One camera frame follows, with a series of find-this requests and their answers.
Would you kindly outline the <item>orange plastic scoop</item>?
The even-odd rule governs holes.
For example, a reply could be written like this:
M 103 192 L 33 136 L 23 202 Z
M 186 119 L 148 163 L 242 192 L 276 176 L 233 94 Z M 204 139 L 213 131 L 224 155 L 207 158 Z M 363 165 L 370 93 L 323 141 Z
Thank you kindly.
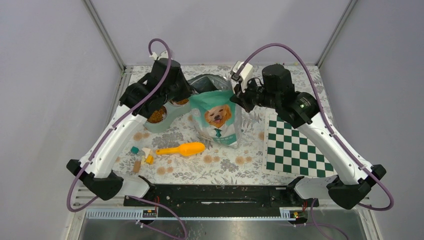
M 157 155 L 180 154 L 181 156 L 189 157 L 202 153 L 205 149 L 205 145 L 201 142 L 188 142 L 178 147 L 157 149 L 155 153 Z

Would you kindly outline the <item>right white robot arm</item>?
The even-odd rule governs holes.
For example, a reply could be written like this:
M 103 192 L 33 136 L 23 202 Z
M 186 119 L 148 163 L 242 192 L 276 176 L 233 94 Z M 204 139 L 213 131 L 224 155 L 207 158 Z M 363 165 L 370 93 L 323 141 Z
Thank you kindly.
M 330 177 L 296 177 L 287 186 L 287 201 L 299 206 L 307 199 L 326 199 L 346 210 L 358 206 L 386 169 L 359 158 L 319 109 L 317 99 L 295 90 L 291 73 L 283 65 L 268 65 L 261 74 L 262 82 L 256 83 L 252 65 L 238 61 L 230 72 L 234 81 L 230 100 L 248 113 L 256 106 L 275 110 L 278 117 L 306 136 L 336 171 Z

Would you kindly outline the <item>green dog food bag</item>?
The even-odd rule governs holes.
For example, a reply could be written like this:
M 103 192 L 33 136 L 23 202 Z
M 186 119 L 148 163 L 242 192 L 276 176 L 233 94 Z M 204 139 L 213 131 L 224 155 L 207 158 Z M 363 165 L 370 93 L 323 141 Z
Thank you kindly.
M 205 140 L 237 148 L 242 137 L 241 107 L 232 102 L 231 82 L 217 74 L 189 79 L 193 94 L 188 98 L 195 128 Z

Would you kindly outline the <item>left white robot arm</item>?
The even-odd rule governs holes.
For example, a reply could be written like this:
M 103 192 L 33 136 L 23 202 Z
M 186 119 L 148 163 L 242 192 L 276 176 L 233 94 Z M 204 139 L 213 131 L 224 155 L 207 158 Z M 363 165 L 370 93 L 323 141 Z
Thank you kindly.
M 66 168 L 104 201 L 122 194 L 136 197 L 144 206 L 152 204 L 155 192 L 145 178 L 121 177 L 113 171 L 113 166 L 137 128 L 155 111 L 169 101 L 185 100 L 191 93 L 177 61 L 155 60 L 150 72 L 126 88 L 114 116 L 90 151 L 80 159 L 69 160 Z

